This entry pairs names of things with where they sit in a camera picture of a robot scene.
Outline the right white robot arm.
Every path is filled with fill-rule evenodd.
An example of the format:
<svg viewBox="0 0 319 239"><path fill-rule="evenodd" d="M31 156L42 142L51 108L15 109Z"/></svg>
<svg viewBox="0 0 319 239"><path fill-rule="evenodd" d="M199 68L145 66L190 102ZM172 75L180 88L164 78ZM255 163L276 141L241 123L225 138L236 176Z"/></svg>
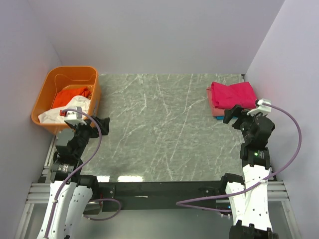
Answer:
<svg viewBox="0 0 319 239"><path fill-rule="evenodd" d="M279 236L273 231L269 218L266 179L271 168L267 144L275 125L262 112L248 112L235 105L225 111L223 120L223 123L229 123L236 117L232 126L241 131L244 139L240 149L244 178L231 177L225 188L233 216L229 238L277 239Z"/></svg>

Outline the folded salmon t-shirt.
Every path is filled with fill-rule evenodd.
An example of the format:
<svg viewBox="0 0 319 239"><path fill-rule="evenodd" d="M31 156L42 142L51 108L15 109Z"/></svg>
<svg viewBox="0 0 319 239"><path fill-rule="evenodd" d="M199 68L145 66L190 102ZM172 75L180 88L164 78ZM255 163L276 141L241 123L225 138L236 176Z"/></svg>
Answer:
<svg viewBox="0 0 319 239"><path fill-rule="evenodd" d="M206 93L207 93L207 98L208 98L209 106L211 108L212 115L214 117L223 117L224 116L224 109L216 108L213 105L211 87L208 87L206 89Z"/></svg>

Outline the orange t-shirt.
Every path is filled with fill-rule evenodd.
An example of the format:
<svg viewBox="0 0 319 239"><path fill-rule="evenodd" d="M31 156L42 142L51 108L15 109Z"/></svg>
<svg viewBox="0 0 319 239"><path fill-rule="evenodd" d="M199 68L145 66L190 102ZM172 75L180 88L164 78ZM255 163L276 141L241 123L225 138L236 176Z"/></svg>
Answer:
<svg viewBox="0 0 319 239"><path fill-rule="evenodd" d="M58 92L52 104L52 109L66 106L73 97L83 96L89 98L92 92L88 87L64 89Z"/></svg>

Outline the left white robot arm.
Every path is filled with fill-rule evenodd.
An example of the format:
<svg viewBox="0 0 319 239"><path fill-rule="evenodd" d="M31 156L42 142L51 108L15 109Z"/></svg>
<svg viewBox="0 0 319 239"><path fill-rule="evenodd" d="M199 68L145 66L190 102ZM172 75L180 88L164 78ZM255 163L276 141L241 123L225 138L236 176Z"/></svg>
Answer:
<svg viewBox="0 0 319 239"><path fill-rule="evenodd" d="M81 175L81 156L92 138L109 133L110 118L93 116L83 124L69 125L57 136L50 168L49 200L39 239L71 239L90 200L101 193L96 176Z"/></svg>

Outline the aluminium frame rail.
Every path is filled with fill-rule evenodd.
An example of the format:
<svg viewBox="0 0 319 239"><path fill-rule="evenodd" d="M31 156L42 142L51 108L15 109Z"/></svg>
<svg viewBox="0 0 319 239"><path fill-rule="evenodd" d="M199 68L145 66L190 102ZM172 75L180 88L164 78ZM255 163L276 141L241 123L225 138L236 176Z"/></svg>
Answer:
<svg viewBox="0 0 319 239"><path fill-rule="evenodd" d="M80 218L101 211L118 214L121 210L176 209L185 204L187 197L202 197L200 209L217 206L229 217L243 212L246 200L243 178L225 174L219 181L191 182L99 182L95 176L82 175L78 183L63 185L33 183L16 232L16 238L25 237L37 204L50 204L57 199L55 214L46 214L40 224L39 238L69 239Z"/></svg>

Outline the black base crossbar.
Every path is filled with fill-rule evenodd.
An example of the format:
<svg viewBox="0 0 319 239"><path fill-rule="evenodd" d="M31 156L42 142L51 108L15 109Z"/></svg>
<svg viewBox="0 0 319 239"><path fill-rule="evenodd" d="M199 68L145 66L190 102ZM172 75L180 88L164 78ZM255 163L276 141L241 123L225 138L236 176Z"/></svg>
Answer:
<svg viewBox="0 0 319 239"><path fill-rule="evenodd" d="M99 183L97 198L116 199L122 210L179 209L178 201L225 194L225 182L109 182Z"/></svg>

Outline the orange plastic laundry basket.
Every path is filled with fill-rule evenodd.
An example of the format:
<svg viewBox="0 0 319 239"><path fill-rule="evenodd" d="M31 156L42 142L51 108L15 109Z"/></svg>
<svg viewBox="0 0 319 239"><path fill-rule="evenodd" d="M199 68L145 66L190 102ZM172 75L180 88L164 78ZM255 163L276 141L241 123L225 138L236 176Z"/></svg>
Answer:
<svg viewBox="0 0 319 239"><path fill-rule="evenodd" d="M56 94L64 89L88 87L91 91L91 103L88 114L97 115L101 96L98 71L92 66L59 66L52 69L46 76L37 100L31 112L32 121L56 135L68 128L65 123L41 123L38 116L51 109Z"/></svg>

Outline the folded magenta t-shirt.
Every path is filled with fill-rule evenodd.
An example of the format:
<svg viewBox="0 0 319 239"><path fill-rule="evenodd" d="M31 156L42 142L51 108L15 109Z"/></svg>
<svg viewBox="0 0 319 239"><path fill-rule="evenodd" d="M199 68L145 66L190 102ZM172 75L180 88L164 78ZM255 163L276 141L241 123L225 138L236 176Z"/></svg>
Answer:
<svg viewBox="0 0 319 239"><path fill-rule="evenodd" d="M257 97L249 82L232 85L212 82L211 92L213 105L218 109L231 109L235 105L248 109L255 108Z"/></svg>

